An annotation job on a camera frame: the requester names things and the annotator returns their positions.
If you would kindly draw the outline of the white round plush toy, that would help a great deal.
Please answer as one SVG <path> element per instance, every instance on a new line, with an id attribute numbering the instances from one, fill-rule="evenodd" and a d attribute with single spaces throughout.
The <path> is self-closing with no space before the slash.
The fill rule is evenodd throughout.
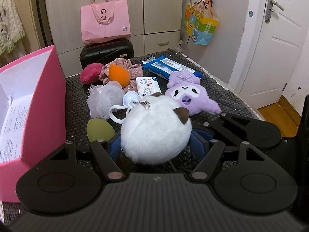
<path id="1" fill-rule="evenodd" d="M 134 163 L 162 164 L 186 148 L 191 131 L 189 110 L 154 93 L 144 97 L 124 119 L 121 149 Z"/>

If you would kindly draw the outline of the purple plush toy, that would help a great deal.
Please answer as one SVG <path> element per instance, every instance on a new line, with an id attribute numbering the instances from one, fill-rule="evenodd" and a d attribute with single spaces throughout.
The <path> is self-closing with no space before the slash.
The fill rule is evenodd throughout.
<path id="1" fill-rule="evenodd" d="M 200 85 L 200 78 L 190 71 L 172 72 L 167 84 L 165 96 L 173 98 L 181 107 L 189 110 L 189 115 L 207 112 L 213 115 L 220 114 L 217 102 L 210 99 L 206 88 Z"/>

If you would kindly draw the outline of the white plastic keychain loop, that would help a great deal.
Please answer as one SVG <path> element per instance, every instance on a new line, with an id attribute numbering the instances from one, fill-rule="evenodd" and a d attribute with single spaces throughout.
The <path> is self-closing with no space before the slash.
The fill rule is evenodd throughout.
<path id="1" fill-rule="evenodd" d="M 123 99 L 122 99 L 122 103 L 123 105 L 113 105 L 110 107 L 109 109 L 109 116 L 110 119 L 113 122 L 116 122 L 118 124 L 122 124 L 125 120 L 125 118 L 127 117 L 128 113 L 135 107 L 136 104 L 139 104 L 140 102 L 140 97 L 139 94 L 135 91 L 128 91 L 127 93 L 124 94 Z M 114 110 L 126 110 L 126 115 L 123 119 L 119 119 L 117 118 L 113 111 Z"/>

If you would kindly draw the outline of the blue wet wipes pack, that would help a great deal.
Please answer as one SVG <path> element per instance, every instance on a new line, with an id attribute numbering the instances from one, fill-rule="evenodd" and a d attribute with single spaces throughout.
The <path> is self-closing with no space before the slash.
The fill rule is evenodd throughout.
<path id="1" fill-rule="evenodd" d="M 166 58 L 165 56 L 161 56 L 152 62 L 143 64 L 143 68 L 145 70 L 151 71 L 152 73 L 162 78 L 165 78 L 166 80 L 169 79 L 172 72 L 190 71 L 190 73 L 193 73 L 198 78 L 202 78 L 204 76 L 202 73 L 199 73 L 194 69 L 191 69 L 176 61 Z"/>

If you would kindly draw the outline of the green makeup sponge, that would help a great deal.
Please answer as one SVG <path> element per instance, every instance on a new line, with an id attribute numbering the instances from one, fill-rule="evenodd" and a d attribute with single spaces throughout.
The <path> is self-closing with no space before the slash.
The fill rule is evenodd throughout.
<path id="1" fill-rule="evenodd" d="M 86 133 L 90 142 L 97 140 L 108 141 L 116 134 L 112 125 L 105 120 L 97 118 L 88 121 Z"/>

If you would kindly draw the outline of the black bubble mat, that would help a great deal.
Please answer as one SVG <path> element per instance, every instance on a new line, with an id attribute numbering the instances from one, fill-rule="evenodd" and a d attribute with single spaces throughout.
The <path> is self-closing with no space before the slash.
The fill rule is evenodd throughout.
<path id="1" fill-rule="evenodd" d="M 181 53 L 168 49 L 163 52 L 156 52 L 143 57 L 132 58 L 133 64 L 141 64 L 142 61 L 151 57 L 167 58 L 184 64 L 192 69 L 196 69 L 204 76 L 201 79 L 201 85 L 206 88 L 211 99 L 215 100 L 221 110 L 226 113 L 236 114 L 243 117 L 258 118 L 258 115 L 251 110 L 247 104 L 237 97 L 232 91 L 222 87 L 217 83 L 215 77 L 190 61 Z M 74 142 L 76 145 L 86 148 L 89 144 L 86 136 L 86 124 L 90 120 L 90 112 L 86 104 L 88 87 L 80 82 L 79 75 L 73 75 L 66 78 L 65 95 L 65 128 L 66 139 Z M 189 148 L 185 148 L 176 158 L 163 165 L 152 166 L 151 172 L 189 172 L 197 164 L 197 159 L 191 155 Z M 24 213 L 24 209 L 19 203 L 3 202 L 1 204 L 2 220 L 5 225 L 12 224 Z"/>

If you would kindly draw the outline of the lilac mesh bath pouf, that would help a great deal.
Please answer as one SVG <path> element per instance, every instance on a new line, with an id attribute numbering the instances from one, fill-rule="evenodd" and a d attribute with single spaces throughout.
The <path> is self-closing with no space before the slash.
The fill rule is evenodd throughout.
<path id="1" fill-rule="evenodd" d="M 113 105 L 123 105 L 124 90 L 117 81 L 109 81 L 105 85 L 90 85 L 86 100 L 91 118 L 107 120 L 109 109 Z"/>

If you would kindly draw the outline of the orange makeup sponge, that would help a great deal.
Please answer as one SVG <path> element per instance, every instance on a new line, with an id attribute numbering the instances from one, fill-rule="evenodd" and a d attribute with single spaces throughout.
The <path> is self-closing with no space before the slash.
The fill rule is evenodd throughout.
<path id="1" fill-rule="evenodd" d="M 129 72 L 117 64 L 111 64 L 108 71 L 110 81 L 118 82 L 122 88 L 125 88 L 130 82 Z"/>

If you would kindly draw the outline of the magenta powder puff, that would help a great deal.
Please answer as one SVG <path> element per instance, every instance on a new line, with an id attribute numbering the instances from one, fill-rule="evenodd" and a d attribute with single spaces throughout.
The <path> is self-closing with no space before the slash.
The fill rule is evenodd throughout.
<path id="1" fill-rule="evenodd" d="M 80 81 L 83 84 L 93 84 L 99 81 L 99 75 L 103 68 L 101 63 L 92 63 L 87 65 L 80 74 Z"/>

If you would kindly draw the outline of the small clear plastic wrapper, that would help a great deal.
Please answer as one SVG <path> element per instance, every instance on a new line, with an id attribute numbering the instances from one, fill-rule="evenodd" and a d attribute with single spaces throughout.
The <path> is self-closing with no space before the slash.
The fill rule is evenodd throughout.
<path id="1" fill-rule="evenodd" d="M 155 58 L 153 55 L 151 55 L 151 56 L 149 56 L 149 57 L 146 57 L 146 58 L 142 59 L 142 63 L 143 63 L 143 64 L 147 64 L 147 63 L 149 63 L 149 62 L 154 61 L 155 59 L 156 59 L 156 58 Z"/>

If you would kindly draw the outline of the black small suitcase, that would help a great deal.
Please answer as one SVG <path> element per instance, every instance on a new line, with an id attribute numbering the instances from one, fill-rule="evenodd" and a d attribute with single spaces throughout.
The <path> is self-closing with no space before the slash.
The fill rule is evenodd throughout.
<path id="1" fill-rule="evenodd" d="M 80 53 L 82 69 L 89 64 L 101 63 L 103 65 L 116 58 L 130 59 L 134 57 L 134 47 L 126 38 L 114 39 L 105 43 L 96 43 L 85 46 Z"/>

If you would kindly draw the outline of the colourful paper gift bag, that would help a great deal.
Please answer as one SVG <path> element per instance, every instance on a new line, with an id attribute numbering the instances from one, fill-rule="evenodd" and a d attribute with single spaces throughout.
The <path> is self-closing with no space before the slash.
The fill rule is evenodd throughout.
<path id="1" fill-rule="evenodd" d="M 213 0 L 198 0 L 194 3 L 189 0 L 185 7 L 183 28 L 194 44 L 208 46 L 218 22 Z"/>

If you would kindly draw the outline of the white door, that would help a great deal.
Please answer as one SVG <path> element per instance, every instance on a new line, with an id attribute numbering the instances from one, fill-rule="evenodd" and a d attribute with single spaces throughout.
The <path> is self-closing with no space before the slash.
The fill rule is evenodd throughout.
<path id="1" fill-rule="evenodd" d="M 270 22 L 265 10 L 254 56 L 240 90 L 240 97 L 254 109 L 277 102 L 304 45 L 308 29 L 308 0 L 275 0 Z"/>

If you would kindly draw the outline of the beige wooden wardrobe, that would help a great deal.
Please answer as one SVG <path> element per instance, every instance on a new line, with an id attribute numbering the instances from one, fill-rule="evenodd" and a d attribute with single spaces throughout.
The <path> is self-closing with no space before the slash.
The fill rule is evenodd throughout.
<path id="1" fill-rule="evenodd" d="M 66 77 L 81 72 L 86 44 L 128 37 L 135 55 L 174 48 L 182 0 L 45 0 L 52 42 Z"/>

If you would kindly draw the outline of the cream fluffy knit cardigan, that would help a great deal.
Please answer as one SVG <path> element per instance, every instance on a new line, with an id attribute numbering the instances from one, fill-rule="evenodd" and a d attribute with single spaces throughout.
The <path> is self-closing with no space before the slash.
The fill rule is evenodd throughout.
<path id="1" fill-rule="evenodd" d="M 14 0 L 1 0 L 1 55 L 12 52 L 24 36 Z"/>

